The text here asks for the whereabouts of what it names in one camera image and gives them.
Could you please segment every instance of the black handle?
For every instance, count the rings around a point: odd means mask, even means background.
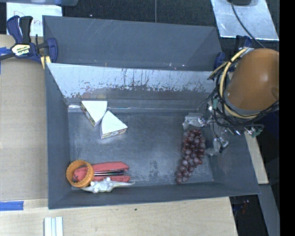
[[[22,31],[23,41],[22,44],[30,43],[30,24],[33,20],[31,16],[25,16],[20,18],[19,26]]]

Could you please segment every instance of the black floor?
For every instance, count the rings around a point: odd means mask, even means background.
[[[274,26],[280,36],[280,0],[266,0]],[[79,0],[76,6],[63,6],[63,15],[99,19],[115,19],[168,24],[216,26],[210,0]],[[0,3],[0,33],[5,33],[6,7]],[[279,51],[278,42],[261,41]],[[226,58],[234,54],[235,39],[220,38]],[[268,120],[265,131],[258,136],[262,157],[270,179],[278,209],[279,175],[278,122]],[[267,236],[257,196],[231,197],[239,236]]]

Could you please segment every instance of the orange ring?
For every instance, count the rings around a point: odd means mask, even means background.
[[[73,182],[72,177],[73,177],[74,171],[83,165],[86,165],[88,167],[87,175],[81,181]],[[67,180],[69,181],[69,183],[74,187],[77,187],[77,188],[87,187],[92,182],[92,179],[94,177],[94,170],[93,170],[93,167],[90,163],[83,161],[83,160],[76,160],[76,161],[73,161],[68,166],[67,171],[66,171],[66,177],[67,177]]]

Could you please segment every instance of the clamp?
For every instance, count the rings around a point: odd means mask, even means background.
[[[30,59],[44,66],[45,57],[39,53],[39,49],[48,47],[50,62],[56,62],[58,56],[57,42],[54,38],[48,38],[45,43],[31,43],[30,25],[33,20],[31,16],[20,17],[18,15],[7,20],[6,27],[9,34],[14,38],[15,45],[10,50],[11,53],[0,56],[0,61],[12,57],[17,59]]]

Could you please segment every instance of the wooden table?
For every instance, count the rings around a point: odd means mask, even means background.
[[[13,42],[12,37],[0,35],[0,47],[10,47]],[[258,182],[266,184],[268,179],[257,141],[250,136],[246,138]],[[63,217],[65,236],[237,235],[231,203],[225,197],[56,210],[48,210],[47,199],[25,200],[22,211],[0,212],[0,236],[42,236],[44,218],[58,216]]]

